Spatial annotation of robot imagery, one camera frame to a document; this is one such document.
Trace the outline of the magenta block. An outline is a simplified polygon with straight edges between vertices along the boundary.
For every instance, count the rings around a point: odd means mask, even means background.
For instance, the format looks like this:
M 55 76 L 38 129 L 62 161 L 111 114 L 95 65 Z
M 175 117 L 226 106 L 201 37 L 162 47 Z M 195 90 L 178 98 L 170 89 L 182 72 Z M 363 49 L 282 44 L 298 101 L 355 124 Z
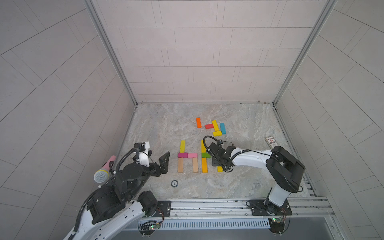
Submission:
M 179 154 L 178 154 L 178 157 L 179 157 L 179 158 L 188 158 L 188 157 L 189 157 L 189 154 L 188 154 L 188 153 L 179 153 Z

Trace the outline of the orange block top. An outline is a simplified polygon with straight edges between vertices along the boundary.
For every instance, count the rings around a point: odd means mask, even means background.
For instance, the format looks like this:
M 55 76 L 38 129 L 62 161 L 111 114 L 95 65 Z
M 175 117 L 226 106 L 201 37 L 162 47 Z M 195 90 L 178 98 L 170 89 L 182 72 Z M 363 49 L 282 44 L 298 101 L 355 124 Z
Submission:
M 197 128 L 200 129 L 202 127 L 201 118 L 196 118 Z

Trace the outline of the pink block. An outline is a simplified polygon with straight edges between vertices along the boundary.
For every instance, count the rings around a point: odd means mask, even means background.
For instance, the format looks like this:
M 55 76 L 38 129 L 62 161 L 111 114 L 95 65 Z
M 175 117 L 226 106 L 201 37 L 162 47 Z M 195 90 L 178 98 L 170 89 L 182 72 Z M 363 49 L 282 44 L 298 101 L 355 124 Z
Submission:
M 197 157 L 198 157 L 197 153 L 188 153 L 188 158 L 189 159 L 193 159 L 193 158 L 197 158 Z

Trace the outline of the small printed card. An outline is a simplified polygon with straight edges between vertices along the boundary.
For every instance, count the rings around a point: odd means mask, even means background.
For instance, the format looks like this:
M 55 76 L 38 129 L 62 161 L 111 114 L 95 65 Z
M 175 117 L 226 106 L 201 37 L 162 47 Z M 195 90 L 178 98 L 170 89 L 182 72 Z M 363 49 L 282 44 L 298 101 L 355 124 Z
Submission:
M 266 137 L 265 140 L 271 149 L 278 145 L 277 141 L 273 136 Z

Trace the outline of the left circuit board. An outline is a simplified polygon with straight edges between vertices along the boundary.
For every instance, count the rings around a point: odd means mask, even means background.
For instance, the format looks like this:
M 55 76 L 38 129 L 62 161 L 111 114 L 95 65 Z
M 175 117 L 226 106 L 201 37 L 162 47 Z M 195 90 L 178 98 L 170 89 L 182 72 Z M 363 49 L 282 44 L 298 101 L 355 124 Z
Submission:
M 139 233 L 142 236 L 150 236 L 160 228 L 161 224 L 157 223 L 156 221 L 148 221 L 139 225 Z

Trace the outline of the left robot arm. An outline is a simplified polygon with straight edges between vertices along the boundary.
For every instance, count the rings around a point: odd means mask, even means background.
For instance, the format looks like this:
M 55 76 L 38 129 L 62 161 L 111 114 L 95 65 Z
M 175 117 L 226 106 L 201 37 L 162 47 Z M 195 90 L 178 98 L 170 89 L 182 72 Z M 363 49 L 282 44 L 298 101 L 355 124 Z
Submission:
M 136 143 L 119 161 L 111 156 L 94 174 L 99 184 L 84 201 L 74 228 L 66 240 L 111 240 L 131 223 L 139 223 L 145 236 L 159 230 L 170 216 L 171 202 L 158 201 L 151 191 L 142 191 L 150 177 L 160 177 L 169 170 L 170 152 L 157 163 L 151 162 L 150 144 Z

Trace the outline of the teal block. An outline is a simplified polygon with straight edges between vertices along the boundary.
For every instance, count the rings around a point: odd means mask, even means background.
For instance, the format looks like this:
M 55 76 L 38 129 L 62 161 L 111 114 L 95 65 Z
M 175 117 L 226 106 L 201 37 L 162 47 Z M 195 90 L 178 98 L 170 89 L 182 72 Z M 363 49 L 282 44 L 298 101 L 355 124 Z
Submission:
M 221 132 L 223 135 L 225 135 L 227 132 L 226 132 L 226 127 L 225 127 L 225 124 L 224 123 L 220 123 L 220 129 L 221 129 Z

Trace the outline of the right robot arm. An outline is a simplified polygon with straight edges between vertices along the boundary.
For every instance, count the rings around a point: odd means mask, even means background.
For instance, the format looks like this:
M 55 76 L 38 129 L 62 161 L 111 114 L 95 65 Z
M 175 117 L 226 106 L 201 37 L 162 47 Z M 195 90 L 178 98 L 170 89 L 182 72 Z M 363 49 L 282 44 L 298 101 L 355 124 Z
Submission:
M 255 151 L 231 145 L 224 149 L 222 142 L 217 140 L 209 146 L 204 144 L 204 147 L 223 171 L 230 172 L 235 166 L 254 167 L 269 171 L 275 180 L 275 185 L 264 201 L 264 209 L 270 215 L 277 215 L 281 211 L 290 194 L 301 191 L 305 166 L 283 147 L 275 146 L 271 150 Z

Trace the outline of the green block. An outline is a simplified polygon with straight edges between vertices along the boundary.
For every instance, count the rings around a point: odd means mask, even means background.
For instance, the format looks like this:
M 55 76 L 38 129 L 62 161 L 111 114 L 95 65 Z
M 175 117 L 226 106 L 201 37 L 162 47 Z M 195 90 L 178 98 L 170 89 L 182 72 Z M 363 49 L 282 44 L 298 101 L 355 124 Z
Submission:
M 211 158 L 212 156 L 208 153 L 201 153 L 202 158 Z

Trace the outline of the orange block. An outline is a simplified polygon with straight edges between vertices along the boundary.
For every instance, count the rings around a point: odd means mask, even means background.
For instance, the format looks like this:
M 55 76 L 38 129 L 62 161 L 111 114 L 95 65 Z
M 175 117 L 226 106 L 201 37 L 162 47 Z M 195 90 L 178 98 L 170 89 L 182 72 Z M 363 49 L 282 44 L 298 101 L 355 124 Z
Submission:
M 196 118 L 197 128 L 200 129 L 202 127 L 201 118 Z
M 202 158 L 202 173 L 208 173 L 207 158 Z

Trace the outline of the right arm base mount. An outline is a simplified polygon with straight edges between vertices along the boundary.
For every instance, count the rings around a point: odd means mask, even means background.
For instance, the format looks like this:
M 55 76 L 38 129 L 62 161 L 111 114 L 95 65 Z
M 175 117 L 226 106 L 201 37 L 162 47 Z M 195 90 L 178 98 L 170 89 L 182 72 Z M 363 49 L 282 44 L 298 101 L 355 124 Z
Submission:
M 285 200 L 281 207 L 278 207 L 270 202 L 265 205 L 266 199 L 249 200 L 246 206 L 251 209 L 253 216 L 291 216 L 292 209 L 288 200 Z

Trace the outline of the pink microphone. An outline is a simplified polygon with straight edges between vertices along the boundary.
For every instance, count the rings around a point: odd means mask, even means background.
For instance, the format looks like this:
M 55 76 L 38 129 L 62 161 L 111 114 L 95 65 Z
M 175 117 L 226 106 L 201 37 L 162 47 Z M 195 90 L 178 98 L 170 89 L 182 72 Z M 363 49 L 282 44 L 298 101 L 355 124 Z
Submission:
M 102 168 L 95 172 L 94 181 L 96 183 L 104 183 L 111 177 L 112 173 L 114 172 L 115 161 L 116 156 L 111 156 L 109 160 L 102 166 Z

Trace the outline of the aluminium rail frame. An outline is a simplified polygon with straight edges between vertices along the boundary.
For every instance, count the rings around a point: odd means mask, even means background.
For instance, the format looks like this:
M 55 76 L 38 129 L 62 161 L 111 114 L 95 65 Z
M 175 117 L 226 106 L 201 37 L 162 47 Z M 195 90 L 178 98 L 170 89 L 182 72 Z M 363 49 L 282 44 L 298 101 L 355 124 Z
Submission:
M 245 218 L 279 218 L 282 216 L 253 216 L 251 209 L 246 206 L 250 199 L 181 199 L 164 200 L 171 201 L 171 212 L 164 220 L 187 220 L 187 219 L 245 219 Z M 283 219 L 305 218 L 305 217 L 328 217 L 335 216 L 328 199 L 325 197 L 303 197 L 288 198 L 292 209 L 291 216 Z

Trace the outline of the yellow block small horizontal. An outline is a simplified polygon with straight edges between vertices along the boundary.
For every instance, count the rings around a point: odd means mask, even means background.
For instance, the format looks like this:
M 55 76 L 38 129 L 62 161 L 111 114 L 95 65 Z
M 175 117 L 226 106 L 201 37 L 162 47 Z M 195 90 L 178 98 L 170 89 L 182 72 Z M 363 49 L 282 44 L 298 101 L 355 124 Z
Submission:
M 216 132 L 213 132 L 213 136 L 214 137 L 219 137 L 219 136 L 222 136 L 223 133 L 221 131 L 216 131 Z

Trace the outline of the tan wooden block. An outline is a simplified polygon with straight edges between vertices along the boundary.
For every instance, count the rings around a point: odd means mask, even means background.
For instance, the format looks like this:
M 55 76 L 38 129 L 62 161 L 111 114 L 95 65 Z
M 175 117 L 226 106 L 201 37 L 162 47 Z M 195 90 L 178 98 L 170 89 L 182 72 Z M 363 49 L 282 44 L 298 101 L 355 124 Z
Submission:
M 178 173 L 184 172 L 184 158 L 178 158 Z
M 193 158 L 193 173 L 199 172 L 198 158 Z

